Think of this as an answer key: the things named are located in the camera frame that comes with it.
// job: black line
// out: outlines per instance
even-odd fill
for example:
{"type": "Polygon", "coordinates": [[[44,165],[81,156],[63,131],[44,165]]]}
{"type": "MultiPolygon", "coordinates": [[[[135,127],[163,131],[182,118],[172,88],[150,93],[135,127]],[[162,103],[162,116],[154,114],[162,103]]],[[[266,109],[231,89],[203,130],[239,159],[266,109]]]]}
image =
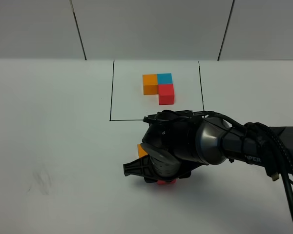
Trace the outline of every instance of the black line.
{"type": "Polygon", "coordinates": [[[142,121],[143,119],[112,119],[110,121],[142,121]]]}
{"type": "Polygon", "coordinates": [[[113,76],[112,76],[112,91],[111,91],[111,110],[109,113],[109,121],[112,121],[112,103],[113,103],[113,86],[114,86],[114,64],[115,64],[115,60],[113,61],[113,76]]]}
{"type": "Polygon", "coordinates": [[[227,35],[227,30],[228,30],[228,26],[229,26],[229,23],[230,23],[230,19],[231,19],[231,14],[232,14],[232,10],[233,10],[234,3],[235,3],[235,0],[232,0],[230,14],[229,14],[229,18],[228,18],[228,21],[227,21],[227,26],[226,26],[225,34],[224,34],[223,42],[221,43],[221,47],[220,47],[220,51],[219,51],[219,55],[218,55],[217,61],[219,61],[221,52],[223,50],[223,46],[224,46],[225,38],[226,38],[226,35],[227,35]]]}
{"type": "Polygon", "coordinates": [[[76,24],[76,27],[77,27],[77,32],[78,32],[80,44],[82,45],[82,49],[83,49],[83,53],[84,53],[84,59],[87,60],[86,53],[84,51],[84,44],[83,44],[82,36],[80,35],[79,26],[78,26],[78,23],[77,23],[77,19],[76,19],[75,10],[74,10],[74,7],[73,7],[72,0],[70,0],[70,4],[71,4],[71,7],[72,7],[72,11],[73,11],[73,15],[74,15],[74,20],[75,20],[75,24],[76,24]]]}
{"type": "Polygon", "coordinates": [[[201,86],[201,95],[202,95],[202,105],[203,105],[203,111],[205,111],[205,109],[204,109],[204,99],[203,99],[203,88],[202,88],[200,61],[198,61],[198,63],[199,63],[199,76],[200,76],[200,86],[201,86]]]}

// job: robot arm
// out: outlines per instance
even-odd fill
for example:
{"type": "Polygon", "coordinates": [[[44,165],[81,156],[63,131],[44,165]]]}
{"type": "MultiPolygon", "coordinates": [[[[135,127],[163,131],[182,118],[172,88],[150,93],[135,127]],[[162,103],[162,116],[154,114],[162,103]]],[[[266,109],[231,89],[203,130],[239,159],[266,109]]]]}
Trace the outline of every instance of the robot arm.
{"type": "Polygon", "coordinates": [[[215,112],[162,111],[144,118],[149,124],[141,147],[147,156],[124,164],[124,174],[144,177],[147,183],[190,177],[202,165],[228,159],[265,168],[273,181],[279,174],[293,219],[293,127],[241,125],[215,112]]]}

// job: red block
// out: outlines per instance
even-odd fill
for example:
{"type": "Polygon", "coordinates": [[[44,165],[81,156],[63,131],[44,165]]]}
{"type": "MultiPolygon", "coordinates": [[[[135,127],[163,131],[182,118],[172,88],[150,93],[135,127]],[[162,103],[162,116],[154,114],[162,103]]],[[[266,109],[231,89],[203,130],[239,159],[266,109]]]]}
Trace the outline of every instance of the red block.
{"type": "Polygon", "coordinates": [[[165,181],[162,181],[162,180],[158,180],[157,181],[157,184],[158,185],[164,185],[164,184],[174,184],[176,183],[176,180],[174,179],[172,182],[165,182],[165,181]]]}
{"type": "Polygon", "coordinates": [[[173,84],[159,84],[158,95],[160,105],[173,105],[175,101],[175,92],[173,84]]]}

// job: orange block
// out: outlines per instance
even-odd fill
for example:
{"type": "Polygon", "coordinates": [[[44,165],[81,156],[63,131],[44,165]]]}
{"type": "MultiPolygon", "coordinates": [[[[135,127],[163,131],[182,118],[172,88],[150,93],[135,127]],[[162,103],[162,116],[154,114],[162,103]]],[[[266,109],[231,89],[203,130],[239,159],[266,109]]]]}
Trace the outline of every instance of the orange block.
{"type": "Polygon", "coordinates": [[[141,145],[138,145],[138,155],[139,158],[147,155],[147,152],[145,152],[144,149],[142,149],[141,145]]]}
{"type": "Polygon", "coordinates": [[[157,74],[142,75],[142,80],[144,95],[158,94],[157,74]]]}

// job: cube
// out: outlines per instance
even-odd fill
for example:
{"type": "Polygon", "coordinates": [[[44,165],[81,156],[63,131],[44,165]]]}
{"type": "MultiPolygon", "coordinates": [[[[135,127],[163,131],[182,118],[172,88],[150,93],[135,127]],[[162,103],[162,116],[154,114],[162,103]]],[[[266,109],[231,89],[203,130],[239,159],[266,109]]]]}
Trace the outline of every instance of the cube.
{"type": "Polygon", "coordinates": [[[172,84],[171,73],[157,74],[158,84],[172,84]]]}
{"type": "Polygon", "coordinates": [[[138,156],[139,158],[143,157],[143,156],[146,156],[147,155],[147,152],[144,151],[144,149],[142,149],[141,145],[139,144],[138,145],[138,156]]]}
{"type": "Polygon", "coordinates": [[[174,184],[174,183],[176,183],[176,180],[174,179],[172,182],[166,182],[166,181],[162,181],[162,180],[158,180],[157,181],[157,184],[158,185],[165,185],[165,184],[174,184]]]}
{"type": "Polygon", "coordinates": [[[158,94],[157,74],[142,75],[142,80],[144,95],[158,94]]]}
{"type": "Polygon", "coordinates": [[[159,104],[173,105],[175,101],[175,92],[173,84],[158,85],[159,104]]]}

